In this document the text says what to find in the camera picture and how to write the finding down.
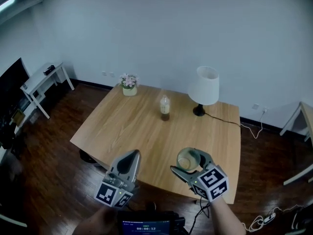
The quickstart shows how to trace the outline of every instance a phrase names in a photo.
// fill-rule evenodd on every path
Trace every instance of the cup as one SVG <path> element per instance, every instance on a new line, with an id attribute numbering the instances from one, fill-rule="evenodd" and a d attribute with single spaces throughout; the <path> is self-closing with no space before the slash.
<path id="1" fill-rule="evenodd" d="M 200 164 L 200 154 L 194 148 L 184 148 L 177 155 L 177 167 L 185 171 L 196 169 Z"/>

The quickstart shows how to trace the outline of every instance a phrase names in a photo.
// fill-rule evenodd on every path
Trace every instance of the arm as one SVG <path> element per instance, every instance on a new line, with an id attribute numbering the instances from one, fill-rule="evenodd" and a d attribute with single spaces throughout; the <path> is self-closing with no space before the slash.
<path id="1" fill-rule="evenodd" d="M 245 235 L 246 230 L 222 197 L 211 203 L 212 222 L 216 235 Z"/>
<path id="2" fill-rule="evenodd" d="M 108 235 L 118 234 L 114 231 L 117 211 L 110 207 L 102 207 L 90 218 L 81 222 L 73 235 Z"/>

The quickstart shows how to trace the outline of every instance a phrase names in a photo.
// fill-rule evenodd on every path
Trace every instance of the glass bottle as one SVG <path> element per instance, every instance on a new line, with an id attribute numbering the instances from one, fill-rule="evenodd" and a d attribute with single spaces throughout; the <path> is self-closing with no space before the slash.
<path id="1" fill-rule="evenodd" d="M 170 119 L 170 99 L 164 95 L 160 101 L 161 119 L 167 121 Z"/>

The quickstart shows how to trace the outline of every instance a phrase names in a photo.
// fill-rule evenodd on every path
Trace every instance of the wall socket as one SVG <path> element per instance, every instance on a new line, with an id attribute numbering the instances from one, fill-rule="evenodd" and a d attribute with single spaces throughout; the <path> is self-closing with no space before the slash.
<path id="1" fill-rule="evenodd" d="M 253 106 L 252 106 L 252 108 L 253 108 L 253 110 L 257 110 L 258 108 L 259 108 L 259 104 L 254 104 Z"/>

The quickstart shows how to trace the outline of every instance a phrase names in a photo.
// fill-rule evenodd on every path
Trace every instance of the tv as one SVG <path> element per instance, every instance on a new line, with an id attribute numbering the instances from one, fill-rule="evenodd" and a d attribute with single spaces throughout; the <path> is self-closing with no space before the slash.
<path id="1" fill-rule="evenodd" d="M 28 78 L 21 58 L 0 76 L 1 117 L 11 117 L 17 108 L 23 111 L 30 104 L 20 89 Z"/>

